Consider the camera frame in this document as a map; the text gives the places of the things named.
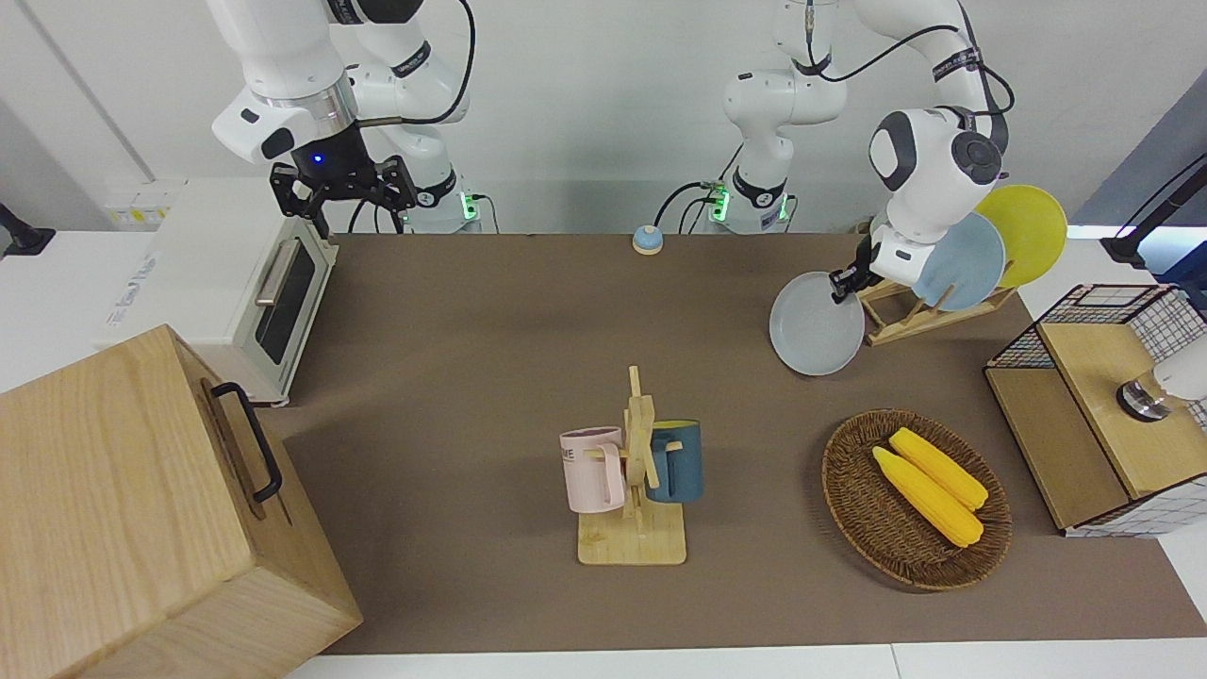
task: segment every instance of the yellow corn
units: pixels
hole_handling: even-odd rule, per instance
[[[985,501],[989,499],[989,491],[985,490],[985,486],[981,486],[981,482],[973,479],[973,475],[964,472],[964,468],[960,467],[956,461],[935,449],[926,439],[902,427],[897,434],[888,438],[888,443],[893,445],[900,457],[914,463],[914,467],[921,469],[944,491],[951,493],[951,497],[960,501],[960,504],[972,511],[985,507]]]
[[[922,474],[905,458],[876,446],[871,449],[871,455],[880,464],[880,472],[898,490],[900,494],[914,505],[931,526],[939,529],[939,533],[951,540],[957,548],[967,548],[980,540],[985,527],[973,513],[960,504],[931,478]]]

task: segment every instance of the woven basket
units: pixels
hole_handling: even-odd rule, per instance
[[[885,479],[873,446],[892,450],[888,438],[908,427],[947,453],[989,491],[976,517],[981,539],[966,549],[949,543]],[[851,545],[890,576],[926,591],[967,587],[987,578],[1010,546],[1010,507],[985,461],[946,427],[904,410],[870,411],[842,423],[826,445],[822,488],[839,529]]]

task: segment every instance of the mug handle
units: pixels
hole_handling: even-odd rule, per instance
[[[620,449],[611,441],[599,445],[604,451],[604,470],[607,475],[607,484],[604,486],[605,501],[613,504],[619,498],[624,498],[624,472],[620,469]]]
[[[678,457],[678,456],[676,456],[674,453],[676,451],[682,451],[683,450],[683,444],[681,444],[680,441],[676,440],[676,441],[674,441],[674,444],[678,444],[678,446],[674,446],[672,447],[670,444],[667,444],[667,446],[665,449],[665,451],[666,451],[666,453],[665,453],[666,455],[666,497],[669,497],[672,502],[675,499],[675,468],[677,467],[675,464],[675,458]]]

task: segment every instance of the brown tabletop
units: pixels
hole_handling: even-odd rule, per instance
[[[850,235],[348,236],[286,438],[365,613],[337,654],[594,650],[1207,632],[1155,540],[1065,539],[981,367],[1022,304],[861,350],[805,379],[768,339],[779,289],[849,262]],[[584,567],[558,434],[620,425],[626,367],[659,417],[698,418],[705,497],[688,562]],[[905,408],[992,466],[1015,534],[966,590],[905,592],[862,562],[821,492],[826,440]]]

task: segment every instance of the pink mug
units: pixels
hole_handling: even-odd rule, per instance
[[[620,467],[624,435],[620,428],[576,429],[562,434],[560,441],[570,510],[599,514],[624,507],[625,482]]]

